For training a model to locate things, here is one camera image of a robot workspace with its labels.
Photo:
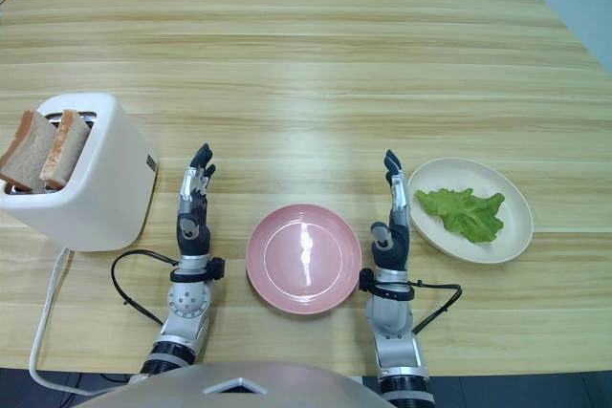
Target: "pink plate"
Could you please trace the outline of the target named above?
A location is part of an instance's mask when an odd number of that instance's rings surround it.
[[[351,227],[325,207],[293,204],[260,222],[247,244],[247,273],[271,305],[316,314],[355,288],[361,246]]]

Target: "white toaster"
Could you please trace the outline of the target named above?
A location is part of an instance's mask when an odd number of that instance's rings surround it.
[[[159,159],[111,95],[56,96],[37,111],[59,123],[64,109],[77,110],[91,126],[70,180],[44,194],[0,181],[0,208],[72,250],[129,246],[141,232]]]

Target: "floor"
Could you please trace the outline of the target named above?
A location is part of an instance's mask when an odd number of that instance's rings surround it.
[[[88,390],[119,386],[98,374],[41,372],[49,380]],[[122,380],[125,375],[106,375]],[[376,378],[363,383],[376,390]],[[530,376],[438,376],[431,379],[437,408],[609,408],[612,372]],[[25,370],[0,369],[0,404],[4,408],[67,408],[87,397],[67,396],[38,386]]]

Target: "lettuce leaf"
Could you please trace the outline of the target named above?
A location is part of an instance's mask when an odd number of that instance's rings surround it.
[[[471,188],[454,191],[441,188],[424,193],[417,190],[415,196],[425,212],[442,219],[444,228],[461,233],[472,243],[490,243],[504,223],[495,217],[505,197],[495,193],[489,198],[473,196]]]

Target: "plate rim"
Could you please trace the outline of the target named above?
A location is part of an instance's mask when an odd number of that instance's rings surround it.
[[[322,209],[325,212],[329,212],[331,214],[333,214],[334,216],[336,216],[349,230],[350,232],[350,237],[351,239],[355,242],[356,247],[359,249],[359,262],[358,262],[358,266],[359,268],[357,269],[357,276],[355,279],[355,285],[349,290],[347,291],[347,293],[345,295],[342,296],[342,298],[340,298],[339,301],[334,302],[332,306],[328,307],[328,308],[324,308],[324,309],[316,309],[315,311],[298,311],[298,310],[290,310],[281,306],[278,306],[278,304],[276,304],[274,301],[271,301],[266,295],[262,294],[259,289],[257,288],[257,286],[255,285],[255,283],[252,280],[252,276],[251,276],[251,270],[249,268],[249,263],[248,263],[248,257],[249,257],[249,247],[251,246],[251,241],[253,238],[253,235],[255,234],[255,232],[257,231],[257,229],[270,217],[273,216],[273,214],[275,214],[276,212],[280,212],[288,207],[299,207],[299,206],[308,206],[308,207],[314,207],[316,209]],[[355,231],[353,230],[353,228],[348,225],[348,223],[336,212],[334,212],[333,210],[319,205],[319,204],[310,204],[310,203],[294,203],[294,204],[286,204],[283,205],[275,210],[273,210],[272,212],[269,212],[268,214],[266,214],[260,221],[259,223],[255,226],[255,228],[252,230],[251,235],[249,236],[249,239],[247,241],[247,245],[245,246],[245,265],[246,265],[246,270],[247,270],[247,276],[249,277],[249,281],[251,282],[252,287],[254,288],[254,290],[257,292],[257,294],[264,299],[268,304],[270,304],[271,306],[274,306],[275,308],[277,308],[278,310],[290,313],[290,314],[298,314],[298,315],[315,315],[315,314],[321,314],[327,311],[332,310],[333,308],[336,308],[337,306],[339,306],[340,304],[342,304],[350,295],[351,293],[355,290],[355,286],[357,285],[358,281],[359,281],[359,273],[361,270],[361,265],[362,265],[362,261],[363,261],[363,253],[361,250],[361,241],[360,239],[357,237],[357,234],[355,233]]]
[[[493,169],[490,166],[487,166],[486,164],[484,164],[484,163],[482,163],[480,161],[470,160],[470,159],[467,159],[467,158],[459,158],[459,157],[442,157],[442,158],[436,158],[436,159],[424,162],[419,167],[417,167],[412,172],[412,174],[410,174],[410,178],[408,179],[408,195],[409,195],[408,198],[411,199],[412,196],[413,196],[413,193],[410,191],[410,183],[412,182],[413,177],[419,171],[421,171],[421,169],[424,169],[425,167],[427,167],[430,164],[435,163],[435,162],[449,161],[449,160],[452,160],[452,161],[463,161],[463,162],[468,162],[468,163],[476,164],[476,165],[478,165],[478,166],[480,166],[480,167],[482,167],[484,169],[488,169],[489,171],[493,172],[494,174],[498,175],[503,180],[505,180],[510,185],[510,187],[514,189],[514,191],[518,194],[518,196],[520,197],[522,202],[525,204],[525,208],[527,209],[527,213],[529,214],[529,237],[527,238],[527,241],[525,242],[524,246],[514,255],[506,257],[503,260],[480,261],[480,260],[473,260],[471,258],[466,258],[466,257],[463,257],[461,255],[457,255],[455,253],[451,253],[451,252],[441,248],[440,246],[438,246],[434,241],[432,241],[429,237],[427,237],[426,233],[421,229],[421,227],[419,226],[417,221],[412,217],[412,207],[410,207],[410,222],[414,225],[415,229],[419,232],[419,234],[426,241],[428,241],[432,246],[436,247],[441,252],[445,253],[446,255],[448,255],[450,257],[453,257],[453,258],[456,258],[456,259],[459,259],[459,260],[465,260],[467,262],[477,263],[477,264],[480,264],[480,265],[498,265],[500,263],[509,262],[509,261],[513,260],[514,258],[518,257],[519,255],[523,254],[525,252],[525,250],[527,250],[527,247],[529,247],[529,245],[531,244],[531,242],[532,242],[532,240],[534,238],[534,214],[532,212],[532,209],[529,207],[529,203],[527,202],[527,199],[525,198],[525,195],[523,195],[523,193],[521,193],[521,191],[518,189],[518,187],[516,185],[514,185],[514,183],[510,179],[508,179],[506,176],[504,176],[501,172],[497,171],[496,169]]]

